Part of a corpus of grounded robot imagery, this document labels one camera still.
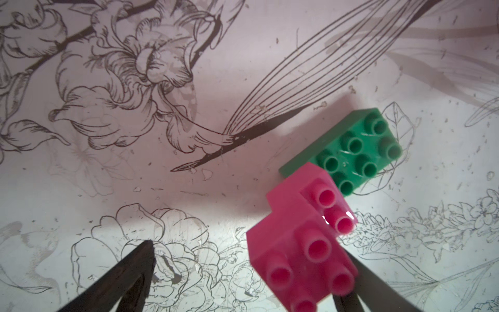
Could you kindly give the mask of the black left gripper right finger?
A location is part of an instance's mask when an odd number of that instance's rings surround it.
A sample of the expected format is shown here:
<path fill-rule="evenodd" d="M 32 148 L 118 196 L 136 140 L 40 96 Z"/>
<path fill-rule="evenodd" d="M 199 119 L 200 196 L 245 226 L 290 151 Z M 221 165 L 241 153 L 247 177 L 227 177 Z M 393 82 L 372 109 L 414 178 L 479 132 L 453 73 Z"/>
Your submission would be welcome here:
<path fill-rule="evenodd" d="M 333 296 L 337 311 L 365 311 L 361 302 L 370 311 L 417 311 L 416 306 L 393 290 L 387 283 L 362 264 L 351 253 L 346 252 L 359 271 L 355 287 L 345 296 Z"/>

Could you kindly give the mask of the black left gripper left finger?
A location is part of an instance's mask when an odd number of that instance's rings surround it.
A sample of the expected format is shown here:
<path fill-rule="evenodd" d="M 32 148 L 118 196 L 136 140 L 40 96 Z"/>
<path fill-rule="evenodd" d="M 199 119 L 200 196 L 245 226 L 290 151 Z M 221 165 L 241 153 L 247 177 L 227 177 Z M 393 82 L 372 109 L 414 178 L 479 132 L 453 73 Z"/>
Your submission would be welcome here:
<path fill-rule="evenodd" d="M 141 312 L 149 296 L 155 268 L 155 251 L 150 240 L 139 244 L 96 283 L 61 311 Z"/>

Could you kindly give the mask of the pink lego brick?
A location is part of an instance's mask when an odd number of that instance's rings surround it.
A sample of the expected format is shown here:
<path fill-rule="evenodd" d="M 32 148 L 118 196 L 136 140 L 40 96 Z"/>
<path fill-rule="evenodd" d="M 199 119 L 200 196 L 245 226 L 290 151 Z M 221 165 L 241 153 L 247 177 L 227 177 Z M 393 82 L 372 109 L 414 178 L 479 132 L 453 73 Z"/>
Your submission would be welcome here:
<path fill-rule="evenodd" d="M 246 236 L 252 267 L 287 311 L 353 291 L 358 270 L 317 212 L 274 211 Z"/>
<path fill-rule="evenodd" d="M 328 172 L 307 162 L 267 193 L 273 211 L 286 209 L 300 200 L 315 208 L 335 235 L 352 233 L 357 218 Z"/>

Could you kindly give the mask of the green lego brick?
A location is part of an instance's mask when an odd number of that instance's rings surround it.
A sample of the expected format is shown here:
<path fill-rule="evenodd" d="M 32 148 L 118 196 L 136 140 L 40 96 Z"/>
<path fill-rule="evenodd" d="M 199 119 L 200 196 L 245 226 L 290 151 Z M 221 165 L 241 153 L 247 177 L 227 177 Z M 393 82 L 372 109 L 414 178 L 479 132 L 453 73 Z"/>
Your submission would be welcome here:
<path fill-rule="evenodd" d="M 279 173 L 287 178 L 305 163 L 324 169 L 347 197 L 402 156 L 403 149 L 379 109 L 354 110 L 298 155 Z"/>

